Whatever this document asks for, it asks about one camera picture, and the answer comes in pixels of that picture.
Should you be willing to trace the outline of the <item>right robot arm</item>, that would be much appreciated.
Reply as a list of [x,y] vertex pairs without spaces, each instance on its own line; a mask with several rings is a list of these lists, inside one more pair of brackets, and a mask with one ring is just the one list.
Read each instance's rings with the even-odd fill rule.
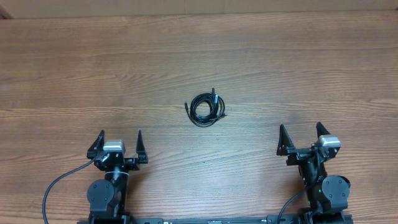
[[[285,126],[280,125],[277,155],[286,156],[288,166],[297,166],[304,189],[290,198],[281,208],[277,223],[353,223],[348,208],[350,181],[341,175],[328,175],[324,163],[335,158],[341,148],[338,136],[331,134],[320,122],[316,124],[317,141],[310,147],[298,149]],[[296,215],[284,215],[285,209],[298,197],[306,194],[308,207]]]

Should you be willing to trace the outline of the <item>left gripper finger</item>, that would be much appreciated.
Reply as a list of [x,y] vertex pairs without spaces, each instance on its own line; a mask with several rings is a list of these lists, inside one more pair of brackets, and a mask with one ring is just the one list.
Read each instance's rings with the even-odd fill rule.
[[98,135],[94,143],[87,150],[86,157],[88,159],[94,159],[98,155],[98,153],[103,150],[104,137],[105,137],[105,132],[104,130],[101,130],[100,134]]
[[141,130],[138,131],[137,135],[136,153],[138,155],[138,160],[140,164],[148,163],[149,160],[144,146]]

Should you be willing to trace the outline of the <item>black cable silver plugs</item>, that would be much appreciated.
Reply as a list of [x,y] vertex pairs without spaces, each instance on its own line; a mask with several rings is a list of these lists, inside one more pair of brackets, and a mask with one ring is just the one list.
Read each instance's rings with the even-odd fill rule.
[[206,93],[205,100],[210,104],[210,113],[206,116],[209,121],[217,121],[226,116],[225,103],[217,94]]

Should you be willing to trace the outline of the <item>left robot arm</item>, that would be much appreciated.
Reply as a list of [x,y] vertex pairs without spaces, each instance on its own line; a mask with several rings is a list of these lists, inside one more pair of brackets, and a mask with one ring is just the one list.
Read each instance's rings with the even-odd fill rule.
[[87,190],[89,223],[136,222],[133,215],[126,211],[126,202],[130,171],[139,170],[140,165],[149,161],[141,131],[137,135],[137,157],[126,157],[125,153],[124,141],[106,141],[104,131],[87,150],[87,158],[104,172],[104,178],[94,181]]

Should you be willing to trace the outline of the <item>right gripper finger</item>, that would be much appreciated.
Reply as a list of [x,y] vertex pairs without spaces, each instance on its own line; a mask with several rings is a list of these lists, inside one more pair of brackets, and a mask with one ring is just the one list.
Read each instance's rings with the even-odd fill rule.
[[322,125],[321,122],[316,123],[317,129],[317,137],[320,138],[321,136],[330,135],[330,132]]
[[279,142],[277,146],[278,156],[288,156],[291,150],[294,150],[295,146],[290,138],[285,126],[283,124],[279,127]]

